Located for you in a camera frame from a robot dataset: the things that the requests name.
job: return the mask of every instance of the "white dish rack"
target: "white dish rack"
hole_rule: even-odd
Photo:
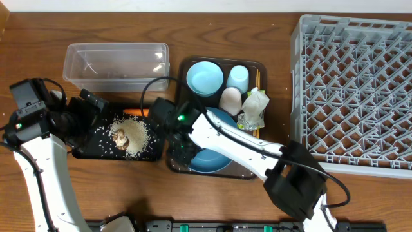
[[[290,138],[326,171],[412,179],[412,23],[304,15]]]

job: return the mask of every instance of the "crumpled plastic wrap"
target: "crumpled plastic wrap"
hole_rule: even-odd
[[[253,88],[251,93],[243,103],[244,113],[238,115],[238,128],[248,131],[265,127],[263,110],[269,103],[268,96],[260,92],[258,88]]]

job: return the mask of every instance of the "wooden table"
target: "wooden table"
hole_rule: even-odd
[[[16,105],[9,85],[25,78],[48,77],[68,97],[79,90],[62,80],[71,43],[165,42],[171,75],[190,55],[250,59],[268,70],[267,127],[263,138],[288,139],[292,79],[290,35],[302,14],[132,14],[12,13],[0,42],[0,124]],[[412,21],[411,14],[341,14],[348,17]],[[173,99],[175,85],[159,95]],[[101,94],[111,101],[137,101],[139,93]],[[33,231],[26,183],[11,152],[0,154],[1,231]],[[69,156],[70,177],[86,219],[103,219],[130,210],[139,220],[291,220],[268,198],[260,180],[232,180],[169,171],[165,161],[80,160]],[[350,189],[348,206],[333,209],[341,220],[384,222],[388,231],[412,228],[410,180],[336,175]],[[329,202],[344,193],[328,182]]]

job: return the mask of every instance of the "carrot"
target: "carrot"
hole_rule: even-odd
[[[146,117],[149,115],[149,109],[143,109],[143,112]],[[123,113],[134,116],[142,116],[142,112],[140,111],[140,109],[124,109]]]

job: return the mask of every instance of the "rice pile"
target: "rice pile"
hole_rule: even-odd
[[[138,122],[137,117],[114,119],[109,136],[113,137],[118,149],[126,150],[127,157],[139,156],[150,141],[146,124],[143,121]]]

